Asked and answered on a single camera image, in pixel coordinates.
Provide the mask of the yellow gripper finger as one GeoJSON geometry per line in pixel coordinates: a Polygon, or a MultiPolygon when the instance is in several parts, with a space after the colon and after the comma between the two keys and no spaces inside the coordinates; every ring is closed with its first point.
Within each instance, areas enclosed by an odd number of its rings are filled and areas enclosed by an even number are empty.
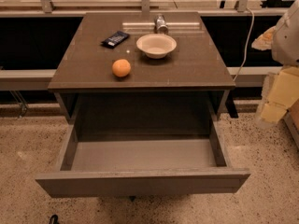
{"type": "Polygon", "coordinates": [[[251,44],[254,49],[257,50],[268,50],[272,48],[273,34],[276,27],[270,27],[261,35],[259,35],[251,44]]]}
{"type": "Polygon", "coordinates": [[[263,82],[262,100],[256,110],[256,124],[270,128],[282,120],[299,99],[299,67],[283,66],[269,73],[263,82]]]}

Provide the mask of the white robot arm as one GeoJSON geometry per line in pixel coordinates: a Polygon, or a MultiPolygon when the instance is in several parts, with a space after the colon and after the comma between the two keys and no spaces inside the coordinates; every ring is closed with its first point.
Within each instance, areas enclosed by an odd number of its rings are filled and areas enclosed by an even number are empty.
{"type": "Polygon", "coordinates": [[[270,128],[299,99],[299,0],[251,46],[258,50],[270,49],[273,60],[282,64],[277,74],[269,74],[264,79],[262,100],[256,111],[257,125],[270,128]]]}

